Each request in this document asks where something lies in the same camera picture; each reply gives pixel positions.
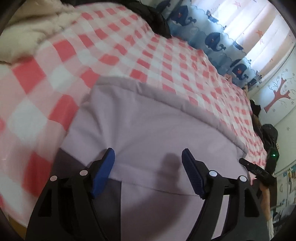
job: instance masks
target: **curtain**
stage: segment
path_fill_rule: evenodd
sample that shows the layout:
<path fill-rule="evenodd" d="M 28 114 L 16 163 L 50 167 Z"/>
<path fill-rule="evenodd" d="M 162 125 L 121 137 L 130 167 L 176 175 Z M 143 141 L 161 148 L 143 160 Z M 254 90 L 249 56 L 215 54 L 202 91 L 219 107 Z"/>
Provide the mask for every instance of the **curtain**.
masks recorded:
<path fill-rule="evenodd" d="M 295 45 L 289 26 L 268 0 L 156 0 L 171 34 L 202 49 L 221 75 L 251 88 Z"/>

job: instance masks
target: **pink tree decal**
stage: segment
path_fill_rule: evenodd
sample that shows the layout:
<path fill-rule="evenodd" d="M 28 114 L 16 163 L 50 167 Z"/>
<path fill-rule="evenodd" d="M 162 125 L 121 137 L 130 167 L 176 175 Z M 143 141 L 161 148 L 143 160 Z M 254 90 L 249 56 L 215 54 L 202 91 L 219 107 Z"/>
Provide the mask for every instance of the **pink tree decal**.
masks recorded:
<path fill-rule="evenodd" d="M 286 69 L 285 71 L 282 72 L 282 74 L 281 74 L 282 77 L 281 77 L 281 82 L 280 83 L 279 83 L 280 77 L 278 76 L 277 79 L 276 79 L 276 83 L 273 82 L 274 85 L 272 87 L 270 85 L 268 85 L 268 88 L 271 89 L 273 91 L 273 93 L 274 93 L 274 98 L 267 106 L 264 107 L 264 110 L 265 110 L 266 113 L 269 111 L 269 109 L 272 107 L 272 105 L 277 101 L 280 101 L 283 106 L 287 107 L 287 104 L 286 104 L 285 100 L 287 100 L 287 99 L 294 100 L 289 96 L 290 93 L 296 94 L 296 91 L 293 90 L 293 89 L 289 89 L 286 93 L 281 94 L 282 89 L 283 89 L 283 92 L 287 90 L 287 85 L 286 85 L 287 80 L 294 79 L 294 77 L 289 78 L 289 79 L 283 79 L 283 73 L 287 72 L 287 71 L 288 70 Z"/>

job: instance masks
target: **wooden floor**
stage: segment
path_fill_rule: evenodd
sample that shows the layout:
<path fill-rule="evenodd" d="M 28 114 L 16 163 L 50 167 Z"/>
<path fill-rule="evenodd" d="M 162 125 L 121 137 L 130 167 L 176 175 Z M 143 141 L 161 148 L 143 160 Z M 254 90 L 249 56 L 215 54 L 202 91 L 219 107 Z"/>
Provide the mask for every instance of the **wooden floor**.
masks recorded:
<path fill-rule="evenodd" d="M 17 221 L 15 221 L 13 218 L 8 217 L 8 220 L 11 224 L 11 226 L 15 229 L 15 231 L 23 238 L 25 239 L 26 237 L 26 232 L 27 229 L 25 227 L 23 227 L 22 225 L 20 225 Z"/>

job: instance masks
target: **tree wall decal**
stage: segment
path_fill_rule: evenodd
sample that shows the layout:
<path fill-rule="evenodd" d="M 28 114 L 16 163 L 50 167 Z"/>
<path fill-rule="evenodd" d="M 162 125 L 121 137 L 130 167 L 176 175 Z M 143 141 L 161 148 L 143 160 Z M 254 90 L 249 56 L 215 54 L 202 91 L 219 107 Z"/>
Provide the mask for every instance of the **tree wall decal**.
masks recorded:
<path fill-rule="evenodd" d="M 272 107 L 272 105 L 277 101 L 280 101 L 283 106 L 287 107 L 286 101 L 288 99 L 289 100 L 294 100 L 289 96 L 289 94 L 292 93 L 293 95 L 295 95 L 296 91 L 294 89 L 289 89 L 288 88 L 289 83 L 287 81 L 290 80 L 290 83 L 292 84 L 291 80 L 292 79 L 294 80 L 295 74 L 293 73 L 292 78 L 283 79 L 283 74 L 285 72 L 288 72 L 288 69 L 285 69 L 285 71 L 282 72 L 281 77 L 277 76 L 276 82 L 274 82 L 274 81 L 272 82 L 274 84 L 273 86 L 268 85 L 268 88 L 271 89 L 273 91 L 273 93 L 274 93 L 274 98 L 267 106 L 264 107 L 264 110 L 265 110 L 266 113 L 269 111 L 269 109 Z"/>

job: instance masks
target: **black device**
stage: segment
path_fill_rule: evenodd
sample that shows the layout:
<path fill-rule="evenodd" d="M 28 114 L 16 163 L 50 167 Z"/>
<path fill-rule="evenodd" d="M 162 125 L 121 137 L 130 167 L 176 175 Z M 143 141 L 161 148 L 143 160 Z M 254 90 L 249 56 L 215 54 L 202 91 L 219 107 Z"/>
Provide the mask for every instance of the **black device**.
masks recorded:
<path fill-rule="evenodd" d="M 269 187 L 275 184 L 276 178 L 272 176 L 270 173 L 268 173 L 266 170 L 261 168 L 260 166 L 253 164 L 244 158 L 241 158 L 239 160 L 239 163 L 243 165 L 248 172 L 253 173 L 256 176 L 256 178 L 260 182 L 262 182 L 265 186 Z"/>
<path fill-rule="evenodd" d="M 276 164 L 279 159 L 279 151 L 276 147 L 270 147 L 267 152 L 265 171 L 273 174 L 276 169 Z"/>

